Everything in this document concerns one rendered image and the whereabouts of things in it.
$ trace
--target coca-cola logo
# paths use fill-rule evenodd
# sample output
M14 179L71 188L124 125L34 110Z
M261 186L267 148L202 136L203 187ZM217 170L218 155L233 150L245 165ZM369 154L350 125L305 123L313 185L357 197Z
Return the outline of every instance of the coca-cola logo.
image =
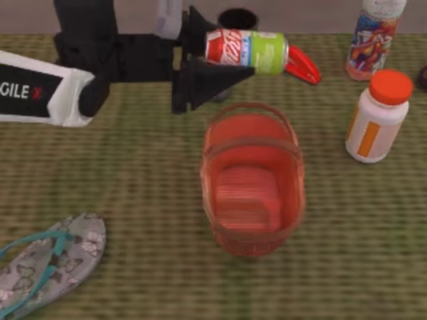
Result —
M221 63L224 65L239 65L242 52L242 34L237 30L223 30L224 46Z

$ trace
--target red cap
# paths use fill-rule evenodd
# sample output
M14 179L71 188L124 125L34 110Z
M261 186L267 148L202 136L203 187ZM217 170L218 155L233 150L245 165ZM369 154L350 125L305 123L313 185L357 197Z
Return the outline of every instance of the red cap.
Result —
M401 105L406 102L413 88L412 80L407 75L391 69L375 72L369 84L371 96L385 105Z

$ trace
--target wooden floor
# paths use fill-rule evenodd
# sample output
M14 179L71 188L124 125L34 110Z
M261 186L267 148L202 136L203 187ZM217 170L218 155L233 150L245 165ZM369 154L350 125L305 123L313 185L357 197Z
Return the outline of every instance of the wooden floor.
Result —
M351 32L361 0L184 0L215 20L229 7L247 7L260 17L260 29L283 33ZM115 0L122 33L150 33L157 0ZM426 0L409 0L400 32L427 32ZM54 33L59 30L53 0L1 0L0 33Z

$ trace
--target soda can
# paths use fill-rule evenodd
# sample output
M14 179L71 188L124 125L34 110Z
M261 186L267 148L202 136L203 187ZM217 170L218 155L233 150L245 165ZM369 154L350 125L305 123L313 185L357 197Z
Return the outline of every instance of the soda can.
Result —
M279 75L288 51L281 33L217 29L207 33L205 59L218 65L253 67L257 74Z

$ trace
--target teal strap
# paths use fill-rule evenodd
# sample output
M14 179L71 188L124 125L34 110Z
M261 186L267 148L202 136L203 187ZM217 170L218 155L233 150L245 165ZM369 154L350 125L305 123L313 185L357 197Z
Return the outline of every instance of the teal strap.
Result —
M53 238L56 239L55 246L52 248L51 255L60 257L62 255L62 252L65 248L65 244L67 241L73 240L73 235L61 231L45 231L42 233L37 233L35 235L30 235L28 237L16 240L10 244L8 244L6 247L2 248L0 250L0 259L4 257L6 252L13 248L16 245L20 245L23 243L28 242L34 242L37 240L42 239L49 239ZM0 319L5 318L6 316L10 315L11 313L14 313L16 310L18 310L20 307L24 306L28 301L30 301L36 293L46 284L46 282L49 280L49 278L54 274L56 270L56 266L48 264L46 266L46 269L44 270L43 274L40 277L40 280L34 285L32 290L29 292L28 296L26 296L24 299L8 306L7 308L4 308L3 310L0 310Z

